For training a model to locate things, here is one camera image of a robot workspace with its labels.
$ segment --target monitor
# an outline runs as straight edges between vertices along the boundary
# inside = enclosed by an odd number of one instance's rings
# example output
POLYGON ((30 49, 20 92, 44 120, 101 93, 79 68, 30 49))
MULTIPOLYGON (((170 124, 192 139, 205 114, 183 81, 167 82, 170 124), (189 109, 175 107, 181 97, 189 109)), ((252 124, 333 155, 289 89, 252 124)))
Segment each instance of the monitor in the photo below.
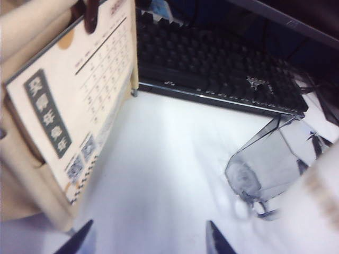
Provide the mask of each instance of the monitor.
POLYGON ((339 4, 331 0, 228 0, 339 49, 339 4))

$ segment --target calendar page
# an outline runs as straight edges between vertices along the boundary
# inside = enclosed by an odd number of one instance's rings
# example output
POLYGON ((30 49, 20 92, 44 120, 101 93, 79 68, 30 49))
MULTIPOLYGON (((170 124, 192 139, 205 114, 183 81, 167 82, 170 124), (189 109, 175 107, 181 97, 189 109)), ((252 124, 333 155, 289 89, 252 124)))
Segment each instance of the calendar page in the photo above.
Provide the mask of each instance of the calendar page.
POLYGON ((70 203, 93 170, 128 86, 131 4, 107 0, 87 34, 78 20, 12 77, 6 88, 31 139, 70 203))

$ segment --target black keyboard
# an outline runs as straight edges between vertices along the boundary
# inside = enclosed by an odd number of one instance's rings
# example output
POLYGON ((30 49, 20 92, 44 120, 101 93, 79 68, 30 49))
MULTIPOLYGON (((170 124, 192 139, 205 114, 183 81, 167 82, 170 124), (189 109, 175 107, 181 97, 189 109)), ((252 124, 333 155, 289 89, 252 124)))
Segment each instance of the black keyboard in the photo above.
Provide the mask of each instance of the black keyboard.
POLYGON ((261 114, 304 116, 291 66, 221 33, 137 11, 139 89, 261 114))

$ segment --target white desk surface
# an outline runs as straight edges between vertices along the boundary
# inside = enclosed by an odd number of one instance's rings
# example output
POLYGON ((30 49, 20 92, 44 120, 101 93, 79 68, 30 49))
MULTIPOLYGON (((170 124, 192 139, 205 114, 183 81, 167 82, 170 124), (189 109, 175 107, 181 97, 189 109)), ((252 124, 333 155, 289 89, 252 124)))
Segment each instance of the white desk surface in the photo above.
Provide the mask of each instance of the white desk surface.
MULTIPOLYGON (((318 132, 339 137, 317 106, 310 112, 305 119, 318 132)), ((74 228, 94 219, 95 253, 206 253, 213 220, 238 254, 289 253, 277 221, 236 216, 224 176, 230 156, 270 120, 139 92, 116 119, 74 228)), ((43 215, 1 224, 2 253, 53 253, 68 239, 43 215)))

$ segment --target qr code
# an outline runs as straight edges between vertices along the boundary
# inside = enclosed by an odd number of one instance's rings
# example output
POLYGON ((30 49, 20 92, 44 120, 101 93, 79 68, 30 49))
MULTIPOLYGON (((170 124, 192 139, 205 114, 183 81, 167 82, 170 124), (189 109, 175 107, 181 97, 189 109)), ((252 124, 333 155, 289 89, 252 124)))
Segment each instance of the qr code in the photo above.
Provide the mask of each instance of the qr code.
POLYGON ((82 147, 81 149, 81 152, 83 153, 83 156, 86 162, 89 161, 94 150, 95 150, 95 143, 94 143, 93 135, 91 135, 90 138, 85 143, 84 147, 82 147))
POLYGON ((71 167, 69 168, 69 170, 67 171, 68 178, 73 184, 78 180, 83 169, 84 169, 83 162, 81 161, 81 158, 78 155, 74 160, 73 164, 71 165, 71 167))

